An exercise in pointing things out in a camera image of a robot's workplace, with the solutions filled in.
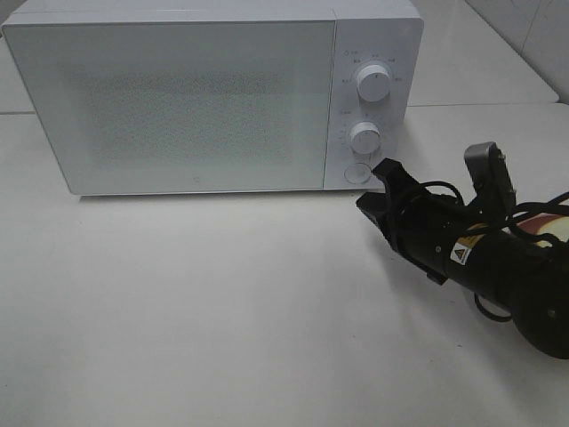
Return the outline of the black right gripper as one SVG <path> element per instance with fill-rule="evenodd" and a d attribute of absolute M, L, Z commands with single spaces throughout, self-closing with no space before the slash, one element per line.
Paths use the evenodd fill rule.
<path fill-rule="evenodd" d="M 384 158 L 373 168 L 385 193 L 365 192 L 356 205 L 398 254 L 443 284 L 451 279 L 474 285 L 471 268 L 451 259 L 459 235 L 476 222 L 474 209 L 445 181 L 419 183 L 394 159 Z"/>

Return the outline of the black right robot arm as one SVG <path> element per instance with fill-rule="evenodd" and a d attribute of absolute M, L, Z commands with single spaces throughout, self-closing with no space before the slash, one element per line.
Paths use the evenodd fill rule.
<path fill-rule="evenodd" d="M 383 193 L 366 192 L 360 211 L 381 231 L 391 248 L 442 285 L 464 286 L 509 314 L 520 334 L 537 350 L 568 357 L 568 250 L 539 247 L 498 224 L 513 206 L 511 181 L 502 159 L 467 168 L 477 196 L 469 205 L 457 197 L 435 195 L 393 159 L 373 174 Z"/>

